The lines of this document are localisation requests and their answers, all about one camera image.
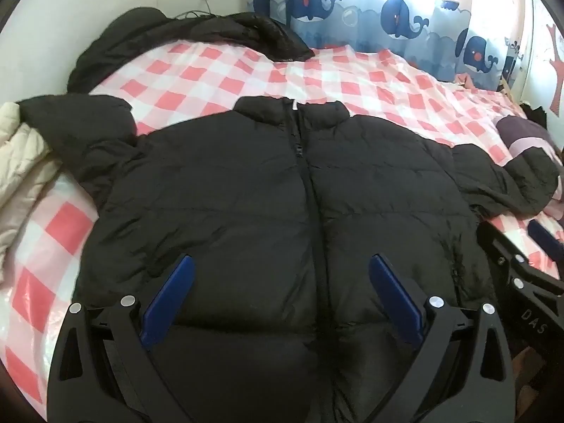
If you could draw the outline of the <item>red tree wall sticker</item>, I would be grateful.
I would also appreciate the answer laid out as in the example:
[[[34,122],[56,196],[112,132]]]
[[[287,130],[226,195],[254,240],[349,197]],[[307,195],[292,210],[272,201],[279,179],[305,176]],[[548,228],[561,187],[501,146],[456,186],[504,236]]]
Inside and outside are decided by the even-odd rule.
[[[560,101],[561,101],[561,95],[563,90],[564,62],[560,58],[559,51],[557,48],[556,25],[554,24],[548,25],[547,29],[549,30],[552,39],[552,48],[553,48],[553,59],[550,60],[550,64],[556,71],[556,89],[554,90],[554,95],[552,98],[550,109],[552,113],[558,116],[560,114]]]

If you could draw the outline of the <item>black puffer jacket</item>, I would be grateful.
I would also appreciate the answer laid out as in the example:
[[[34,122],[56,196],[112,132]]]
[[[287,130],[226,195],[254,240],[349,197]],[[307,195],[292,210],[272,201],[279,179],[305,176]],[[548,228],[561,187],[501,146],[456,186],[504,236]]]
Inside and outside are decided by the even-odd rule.
[[[194,260],[153,358],[199,422],[364,421],[410,360],[371,257],[479,307],[495,295],[477,226],[537,215],[558,184],[541,149],[499,165],[338,102],[242,97],[146,136],[116,97],[35,97],[20,112],[98,210],[75,300],[111,306]]]

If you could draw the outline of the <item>blue whale curtain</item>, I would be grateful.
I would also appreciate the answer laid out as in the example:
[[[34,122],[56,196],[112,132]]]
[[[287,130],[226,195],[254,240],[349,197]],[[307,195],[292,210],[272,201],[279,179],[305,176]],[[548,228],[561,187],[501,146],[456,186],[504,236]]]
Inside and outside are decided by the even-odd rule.
[[[513,71],[525,0],[250,0],[316,49],[392,51],[440,81],[494,90]]]

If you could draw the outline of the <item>dark clothes pile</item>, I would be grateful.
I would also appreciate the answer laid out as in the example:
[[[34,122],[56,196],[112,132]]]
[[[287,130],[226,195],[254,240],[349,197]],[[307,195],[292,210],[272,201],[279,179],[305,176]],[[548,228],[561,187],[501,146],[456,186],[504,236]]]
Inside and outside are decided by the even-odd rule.
[[[532,108],[528,103],[523,102],[520,104],[520,107],[525,113],[528,120],[536,123],[537,125],[539,125],[545,130],[548,129],[547,113],[541,106],[537,108]]]

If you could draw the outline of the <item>red white checkered bed cover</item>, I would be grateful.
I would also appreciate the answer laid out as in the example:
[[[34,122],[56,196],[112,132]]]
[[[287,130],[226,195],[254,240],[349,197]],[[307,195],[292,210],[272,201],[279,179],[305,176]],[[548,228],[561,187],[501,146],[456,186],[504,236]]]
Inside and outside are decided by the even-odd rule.
[[[389,51],[359,54],[338,48],[318,51],[305,62],[275,63],[246,47],[177,41],[133,59],[86,96],[127,102],[141,136],[230,111],[242,97],[338,102],[352,116],[382,118],[450,147],[472,144],[499,165],[512,160],[491,127],[509,110],[506,101],[489,93],[455,92]],[[8,266],[19,279],[15,314],[28,318],[45,344],[32,355],[23,346],[24,331],[16,329],[4,362],[39,410],[47,403],[58,314],[66,299],[75,300],[82,251],[98,220],[93,199],[51,153],[62,172],[42,191]]]

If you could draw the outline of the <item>purple pink garment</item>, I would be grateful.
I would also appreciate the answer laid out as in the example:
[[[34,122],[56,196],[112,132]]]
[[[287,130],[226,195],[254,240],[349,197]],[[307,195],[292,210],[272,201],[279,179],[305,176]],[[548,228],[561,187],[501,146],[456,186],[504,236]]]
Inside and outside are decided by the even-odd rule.
[[[506,116],[500,118],[495,127],[512,156],[517,157],[529,148],[537,147],[555,163],[562,164],[561,152],[548,131],[539,124],[522,117]]]

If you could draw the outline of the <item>cream quilted jacket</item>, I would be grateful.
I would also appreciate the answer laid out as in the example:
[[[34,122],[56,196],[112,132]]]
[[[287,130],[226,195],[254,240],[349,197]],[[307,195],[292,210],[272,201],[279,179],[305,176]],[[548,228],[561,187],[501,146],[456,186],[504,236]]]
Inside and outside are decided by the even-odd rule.
[[[60,170],[60,161],[39,132],[20,116],[20,106],[1,106],[0,258],[6,260],[20,229],[45,186]]]

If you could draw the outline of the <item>black coat by wall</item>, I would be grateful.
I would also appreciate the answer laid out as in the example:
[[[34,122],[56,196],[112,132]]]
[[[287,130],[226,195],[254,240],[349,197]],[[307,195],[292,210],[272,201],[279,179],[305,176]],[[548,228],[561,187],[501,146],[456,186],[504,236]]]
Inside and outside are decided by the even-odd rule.
[[[67,91],[87,94],[138,56],[178,40],[240,45],[274,62],[314,57],[292,29],[255,12],[169,18],[156,8],[135,8],[111,22],[78,57]]]

